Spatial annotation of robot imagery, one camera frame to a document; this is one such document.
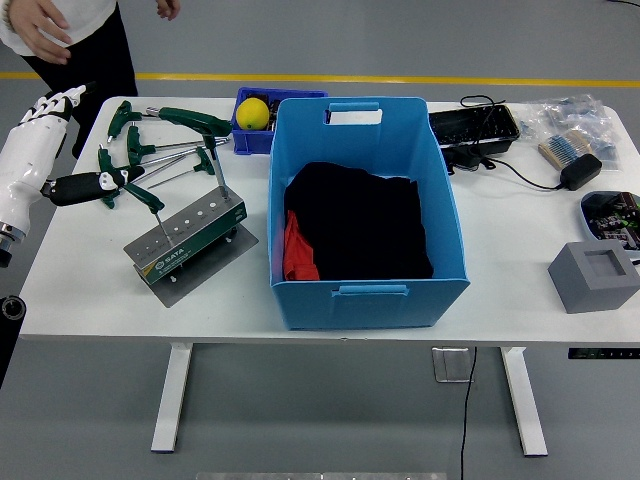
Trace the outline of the person's right hand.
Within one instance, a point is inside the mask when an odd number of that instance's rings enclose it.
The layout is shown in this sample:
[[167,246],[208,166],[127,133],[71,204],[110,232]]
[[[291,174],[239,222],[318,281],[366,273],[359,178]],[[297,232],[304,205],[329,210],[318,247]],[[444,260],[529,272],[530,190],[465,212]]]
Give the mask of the person's right hand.
[[68,63],[69,25],[52,1],[10,1],[7,14],[15,33],[36,57],[57,65]]

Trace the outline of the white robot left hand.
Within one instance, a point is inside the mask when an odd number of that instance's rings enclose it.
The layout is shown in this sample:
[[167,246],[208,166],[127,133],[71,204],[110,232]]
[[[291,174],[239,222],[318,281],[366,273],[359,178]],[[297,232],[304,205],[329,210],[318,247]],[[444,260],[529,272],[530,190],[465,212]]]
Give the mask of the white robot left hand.
[[26,237],[30,207],[42,197],[56,206],[98,200],[144,173],[140,166],[102,167],[98,172],[49,178],[73,109],[94,89],[91,82],[40,98],[9,132],[1,151],[3,241],[20,242]]

